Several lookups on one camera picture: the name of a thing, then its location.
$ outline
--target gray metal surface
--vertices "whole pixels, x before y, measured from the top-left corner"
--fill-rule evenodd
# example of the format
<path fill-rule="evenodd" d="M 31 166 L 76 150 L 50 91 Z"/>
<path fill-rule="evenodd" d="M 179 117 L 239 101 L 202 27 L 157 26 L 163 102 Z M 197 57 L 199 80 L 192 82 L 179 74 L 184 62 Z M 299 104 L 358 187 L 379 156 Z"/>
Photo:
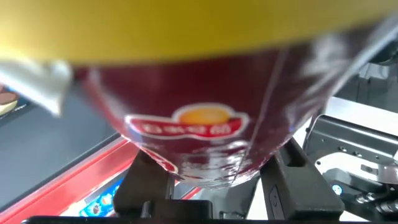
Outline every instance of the gray metal surface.
<path fill-rule="evenodd" d="M 398 184 L 397 136 L 323 115 L 304 150 L 322 174 L 341 169 L 364 179 Z"/>
<path fill-rule="evenodd" d="M 117 138 L 76 94 L 62 118 L 30 105 L 0 120 L 0 211 Z"/>

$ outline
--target plastic packaging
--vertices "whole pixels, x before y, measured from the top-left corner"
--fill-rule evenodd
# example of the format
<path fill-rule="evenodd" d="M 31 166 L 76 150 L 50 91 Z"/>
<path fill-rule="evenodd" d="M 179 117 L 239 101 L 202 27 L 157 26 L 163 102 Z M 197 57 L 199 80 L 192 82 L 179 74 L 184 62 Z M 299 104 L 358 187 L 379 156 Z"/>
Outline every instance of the plastic packaging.
<path fill-rule="evenodd" d="M 231 187 L 256 175 L 371 57 L 362 50 L 380 42 L 372 31 L 224 57 L 95 66 L 83 79 L 114 127 L 176 179 Z"/>

